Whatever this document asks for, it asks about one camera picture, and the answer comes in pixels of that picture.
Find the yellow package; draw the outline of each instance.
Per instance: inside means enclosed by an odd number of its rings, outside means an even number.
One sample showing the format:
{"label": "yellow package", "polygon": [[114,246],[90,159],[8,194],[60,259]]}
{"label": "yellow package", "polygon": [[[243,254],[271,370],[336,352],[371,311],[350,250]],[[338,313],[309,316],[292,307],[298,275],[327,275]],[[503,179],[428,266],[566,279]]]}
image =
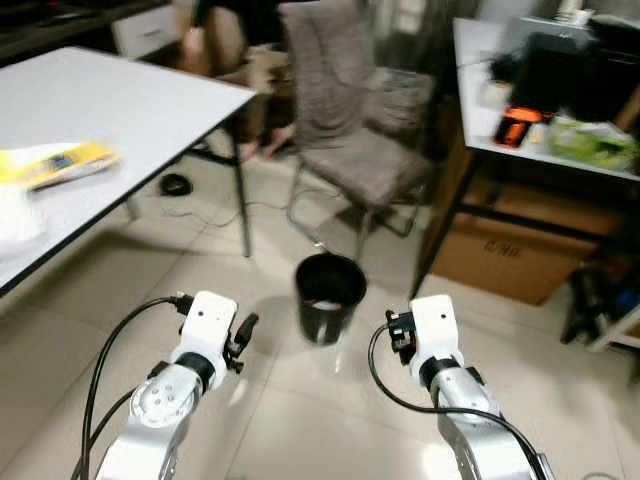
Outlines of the yellow package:
{"label": "yellow package", "polygon": [[117,161],[111,148],[96,142],[0,150],[0,182],[41,188],[90,175]]}

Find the black object on floor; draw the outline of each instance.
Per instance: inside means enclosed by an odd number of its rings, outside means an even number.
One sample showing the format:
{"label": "black object on floor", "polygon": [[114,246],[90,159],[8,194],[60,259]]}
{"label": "black object on floor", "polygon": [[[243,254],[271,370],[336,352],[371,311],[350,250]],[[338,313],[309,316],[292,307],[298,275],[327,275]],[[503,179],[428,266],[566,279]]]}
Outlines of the black object on floor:
{"label": "black object on floor", "polygon": [[160,194],[165,197],[183,197],[193,192],[193,184],[184,175],[167,173],[160,179]]}
{"label": "black object on floor", "polygon": [[613,309],[607,284],[606,274],[601,268],[587,266],[573,272],[569,278],[573,304],[560,342],[565,345],[571,343],[581,333],[586,333],[591,342],[598,338],[601,328],[611,323]]}
{"label": "black object on floor", "polygon": [[346,257],[321,253],[303,260],[295,280],[305,337],[318,345],[336,343],[367,292],[364,273]]}

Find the desk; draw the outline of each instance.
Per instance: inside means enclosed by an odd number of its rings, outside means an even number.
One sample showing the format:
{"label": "desk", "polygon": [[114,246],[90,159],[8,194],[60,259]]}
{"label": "desk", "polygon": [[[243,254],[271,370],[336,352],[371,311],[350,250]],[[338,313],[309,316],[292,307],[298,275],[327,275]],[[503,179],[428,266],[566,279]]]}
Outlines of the desk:
{"label": "desk", "polygon": [[[90,18],[71,20],[67,23],[50,26],[38,26],[36,23],[16,27],[16,34],[13,38],[5,38],[0,42],[0,62],[15,63],[17,60],[13,60],[13,58],[21,60],[25,55],[34,56],[43,53],[43,49],[52,50],[62,47],[64,42],[72,40],[78,35],[95,34],[100,29],[110,30],[111,24],[117,20],[164,5],[171,5],[171,2],[168,0],[139,0],[119,6],[100,8],[95,11],[95,16]],[[88,10],[82,7],[71,8],[78,12]]]}
{"label": "desk", "polygon": [[[46,221],[32,251],[0,262],[6,294],[90,226],[127,200],[242,107],[254,92],[78,48],[0,70],[0,145],[103,140],[118,166],[36,194]],[[245,256],[250,254],[238,148],[234,167]]]}
{"label": "desk", "polygon": [[454,21],[454,42],[458,87],[460,92],[460,110],[462,115],[462,134],[460,146],[454,148],[452,157],[464,157],[459,161],[458,171],[447,174],[445,181],[451,183],[450,193],[443,195],[442,211],[431,225],[423,245],[423,256],[418,266],[411,296],[415,297],[424,278],[429,274],[438,251],[449,231],[457,213],[474,217],[526,227],[563,237],[601,242],[606,236],[592,232],[535,220],[515,214],[507,214],[488,206],[468,205],[463,202],[474,175],[478,172],[483,156],[498,157],[505,164],[537,164],[549,171],[561,169],[583,177],[597,177],[601,180],[613,180],[630,188],[640,182],[640,177],[632,173],[599,168],[588,163],[556,157],[546,152],[544,144],[532,144],[525,140],[517,149],[500,147],[493,144],[492,136],[502,115],[502,111],[485,108],[480,104],[483,84],[488,80],[488,61],[497,50],[504,26],[456,19]]}

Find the chair backrest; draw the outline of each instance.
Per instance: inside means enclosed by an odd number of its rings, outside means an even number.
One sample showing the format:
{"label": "chair backrest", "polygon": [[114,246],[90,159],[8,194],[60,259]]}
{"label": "chair backrest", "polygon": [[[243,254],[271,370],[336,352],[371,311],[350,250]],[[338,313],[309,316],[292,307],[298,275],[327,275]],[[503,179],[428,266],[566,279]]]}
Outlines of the chair backrest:
{"label": "chair backrest", "polygon": [[371,55],[353,0],[282,3],[292,57],[296,143],[309,148],[362,126]]}

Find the black trash can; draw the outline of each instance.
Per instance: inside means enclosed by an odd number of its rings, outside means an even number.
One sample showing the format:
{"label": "black trash can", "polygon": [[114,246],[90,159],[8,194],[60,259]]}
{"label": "black trash can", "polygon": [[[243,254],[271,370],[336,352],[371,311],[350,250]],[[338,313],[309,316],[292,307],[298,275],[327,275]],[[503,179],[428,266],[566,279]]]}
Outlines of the black trash can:
{"label": "black trash can", "polygon": [[346,257],[321,253],[303,260],[295,279],[305,337],[319,345],[336,343],[367,292],[364,273]]}

